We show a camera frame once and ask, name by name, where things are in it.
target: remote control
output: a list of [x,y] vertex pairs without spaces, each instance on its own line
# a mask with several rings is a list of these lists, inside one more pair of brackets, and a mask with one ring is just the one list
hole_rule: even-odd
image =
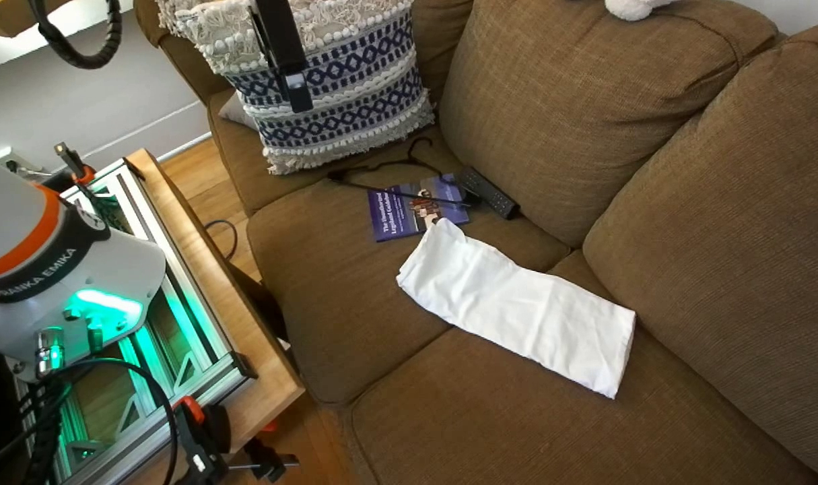
[[493,211],[505,219],[512,219],[519,212],[519,205],[508,197],[508,194],[493,185],[491,181],[487,181],[480,172],[470,166],[457,175],[457,183],[465,190],[476,193],[483,202],[492,207]]

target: white plush toy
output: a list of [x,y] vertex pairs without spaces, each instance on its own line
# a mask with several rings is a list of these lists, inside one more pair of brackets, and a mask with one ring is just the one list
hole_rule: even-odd
[[636,22],[646,18],[651,10],[672,2],[677,0],[606,0],[606,9],[616,18]]

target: couch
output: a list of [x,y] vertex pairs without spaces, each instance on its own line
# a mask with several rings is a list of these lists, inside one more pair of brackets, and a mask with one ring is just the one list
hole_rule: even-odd
[[415,0],[438,113],[417,155],[522,206],[473,209],[468,236],[636,311],[611,400],[397,287],[419,237],[375,243],[366,194],[322,178],[411,139],[268,175],[255,132],[217,117],[227,83],[153,0],[135,9],[208,107],[298,368],[363,482],[818,483],[818,26],[787,37],[724,0],[636,24],[601,0]]

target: wooden floor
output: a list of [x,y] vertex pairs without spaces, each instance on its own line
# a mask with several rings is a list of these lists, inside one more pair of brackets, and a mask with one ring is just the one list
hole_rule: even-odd
[[[232,264],[260,280],[256,263],[246,239],[242,204],[232,185],[214,141],[203,141],[162,164],[178,190],[189,201],[203,224],[226,219],[238,230],[238,249]],[[209,230],[222,251],[230,250],[232,231],[226,224]],[[300,467],[293,467],[279,482],[281,485],[354,485],[357,478],[342,445],[336,414],[316,405],[308,394],[301,396],[277,419],[276,432],[261,433],[263,442],[279,453],[297,455]]]

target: folded white cloth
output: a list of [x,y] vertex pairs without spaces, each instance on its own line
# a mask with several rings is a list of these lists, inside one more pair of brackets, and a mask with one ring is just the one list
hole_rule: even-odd
[[615,399],[636,314],[517,266],[448,219],[427,230],[397,283],[448,323]]

